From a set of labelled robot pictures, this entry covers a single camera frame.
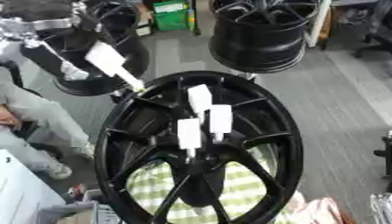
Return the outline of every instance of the white cabinet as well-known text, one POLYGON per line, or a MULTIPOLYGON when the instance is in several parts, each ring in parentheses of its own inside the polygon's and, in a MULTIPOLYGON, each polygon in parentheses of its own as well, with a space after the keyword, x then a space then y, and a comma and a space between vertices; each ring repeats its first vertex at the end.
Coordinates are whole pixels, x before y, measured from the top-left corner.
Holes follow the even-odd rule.
POLYGON ((42 207, 64 205, 65 201, 41 179, 0 150, 0 222, 32 224, 42 207))

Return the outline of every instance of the green and white striped cloth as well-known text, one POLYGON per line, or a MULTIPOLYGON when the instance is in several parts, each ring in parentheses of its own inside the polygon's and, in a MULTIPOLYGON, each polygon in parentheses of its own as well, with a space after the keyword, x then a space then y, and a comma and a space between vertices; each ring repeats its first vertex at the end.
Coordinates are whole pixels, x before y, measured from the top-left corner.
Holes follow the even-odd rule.
MULTIPOLYGON (((265 160, 259 163, 269 172, 265 160)), ((220 202, 225 207, 231 219, 239 217, 252 209, 265 195, 263 182, 250 170, 241 164, 231 162, 226 167, 224 189, 220 202)), ((166 195, 174 187, 172 171, 167 163, 147 165, 134 172, 128 179, 129 194, 147 212, 154 214, 166 195)), ((289 224, 286 212, 276 217, 276 224, 289 224)), ((177 199, 168 213, 171 223, 186 224, 215 224, 217 217, 212 206, 192 207, 181 199, 177 199)))

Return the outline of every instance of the gray pants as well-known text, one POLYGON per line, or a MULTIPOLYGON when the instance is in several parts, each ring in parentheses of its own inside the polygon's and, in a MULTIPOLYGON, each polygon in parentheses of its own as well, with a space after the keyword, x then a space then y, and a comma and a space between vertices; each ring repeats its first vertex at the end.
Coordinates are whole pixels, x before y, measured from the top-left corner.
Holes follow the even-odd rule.
MULTIPOLYGON (((70 148, 85 147, 88 143, 88 135, 57 102, 48 101, 11 83, 0 83, 0 99, 2 97, 7 108, 21 121, 34 121, 38 126, 48 128, 70 148)), ((47 153, 32 148, 3 125, 0 125, 0 149, 8 150, 33 171, 44 170, 54 161, 47 153)))

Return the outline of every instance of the white sensor block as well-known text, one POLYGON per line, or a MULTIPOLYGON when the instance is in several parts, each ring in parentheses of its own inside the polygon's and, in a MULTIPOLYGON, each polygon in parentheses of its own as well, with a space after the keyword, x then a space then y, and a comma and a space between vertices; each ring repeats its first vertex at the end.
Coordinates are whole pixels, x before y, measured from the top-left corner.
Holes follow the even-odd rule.
POLYGON ((213 95, 208 87, 203 84, 188 88, 188 101, 193 112, 198 115, 200 122, 203 123, 204 112, 213 105, 213 95))
POLYGON ((210 109, 210 133, 216 141, 222 141, 226 133, 233 129, 233 111, 230 105, 216 104, 210 109))
POLYGON ((178 120, 177 129, 179 148, 192 151, 201 147, 201 130, 198 118, 178 120))
POLYGON ((144 89, 143 82, 123 68, 125 58, 113 46, 97 41, 87 53, 86 60, 109 77, 114 77, 117 74, 135 91, 144 89))

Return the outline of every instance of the green box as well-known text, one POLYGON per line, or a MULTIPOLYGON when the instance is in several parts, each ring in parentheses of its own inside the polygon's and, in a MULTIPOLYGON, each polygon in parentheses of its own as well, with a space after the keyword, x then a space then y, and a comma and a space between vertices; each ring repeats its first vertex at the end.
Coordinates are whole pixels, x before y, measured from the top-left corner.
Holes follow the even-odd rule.
POLYGON ((155 20, 160 31, 187 29, 187 8, 182 1, 154 3, 155 20))

